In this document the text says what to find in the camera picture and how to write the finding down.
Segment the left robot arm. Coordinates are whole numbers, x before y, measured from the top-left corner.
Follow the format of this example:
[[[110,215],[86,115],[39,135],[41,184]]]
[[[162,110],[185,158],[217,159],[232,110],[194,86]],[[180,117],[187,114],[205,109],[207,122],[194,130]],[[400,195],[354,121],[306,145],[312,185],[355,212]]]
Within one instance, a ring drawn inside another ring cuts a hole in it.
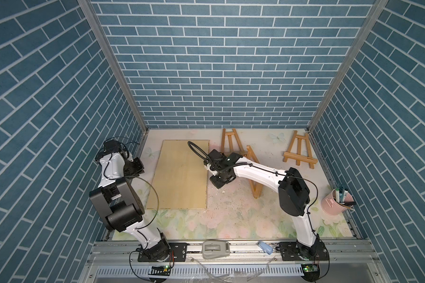
[[[104,141],[94,161],[101,167],[98,188],[89,199],[108,231],[136,238],[142,253],[152,261],[165,261],[171,250],[165,235],[144,218],[144,205],[132,187],[132,179],[144,173],[144,165],[116,139]]]

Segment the wooden easel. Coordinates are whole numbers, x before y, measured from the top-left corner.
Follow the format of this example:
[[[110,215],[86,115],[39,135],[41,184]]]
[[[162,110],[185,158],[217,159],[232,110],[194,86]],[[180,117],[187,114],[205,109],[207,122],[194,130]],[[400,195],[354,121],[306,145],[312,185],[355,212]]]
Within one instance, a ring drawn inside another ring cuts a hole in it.
[[[283,152],[282,160],[286,163],[289,159],[294,160],[296,166],[307,163],[310,169],[315,168],[318,160],[313,155],[308,132],[299,133],[297,130],[293,132],[288,148]]]
[[[244,156],[246,159],[249,159],[251,162],[258,163],[258,158],[252,147],[247,145],[247,153]],[[258,199],[262,195],[263,184],[260,183],[262,179],[262,174],[257,172],[255,167],[250,165],[244,166],[244,169],[238,170],[238,177],[248,179],[250,182],[250,188],[252,195],[255,199]]]
[[[235,128],[233,128],[231,131],[222,129],[220,152],[238,153],[241,155],[246,154],[246,151]]]

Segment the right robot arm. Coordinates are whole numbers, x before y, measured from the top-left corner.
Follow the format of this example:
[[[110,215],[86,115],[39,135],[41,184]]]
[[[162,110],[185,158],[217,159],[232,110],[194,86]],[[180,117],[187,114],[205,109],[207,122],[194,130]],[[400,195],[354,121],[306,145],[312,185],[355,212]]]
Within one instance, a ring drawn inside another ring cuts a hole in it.
[[[310,189],[299,171],[274,169],[237,154],[226,156],[212,150],[203,158],[205,168],[211,172],[211,183],[220,189],[236,178],[245,178],[269,187],[278,194],[282,211],[288,214],[296,229],[296,249],[304,259],[321,259],[325,245],[315,232],[310,218]]]

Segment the plywood board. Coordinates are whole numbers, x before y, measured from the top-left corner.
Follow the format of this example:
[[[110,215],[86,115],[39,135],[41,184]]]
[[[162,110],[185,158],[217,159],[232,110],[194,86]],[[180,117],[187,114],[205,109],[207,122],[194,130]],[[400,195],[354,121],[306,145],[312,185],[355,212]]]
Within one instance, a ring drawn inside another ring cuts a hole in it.
[[[147,209],[205,209],[208,173],[186,140],[164,140]]]

